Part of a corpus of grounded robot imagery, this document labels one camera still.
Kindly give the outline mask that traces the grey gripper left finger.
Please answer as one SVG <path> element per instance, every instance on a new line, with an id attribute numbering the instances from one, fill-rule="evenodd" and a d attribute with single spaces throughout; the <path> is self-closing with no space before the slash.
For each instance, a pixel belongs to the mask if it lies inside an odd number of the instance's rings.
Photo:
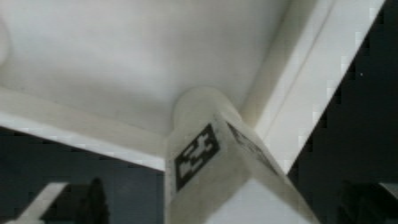
<path id="1" fill-rule="evenodd" d="M 103 183 L 53 182 L 40 190 L 14 224 L 110 224 Z"/>

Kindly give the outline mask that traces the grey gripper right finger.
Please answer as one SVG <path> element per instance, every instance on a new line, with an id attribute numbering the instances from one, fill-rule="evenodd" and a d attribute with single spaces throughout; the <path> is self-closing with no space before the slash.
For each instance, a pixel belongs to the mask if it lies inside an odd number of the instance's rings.
<path id="1" fill-rule="evenodd" d="M 398 224 L 398 183 L 350 183 L 341 188 L 337 224 Z"/>

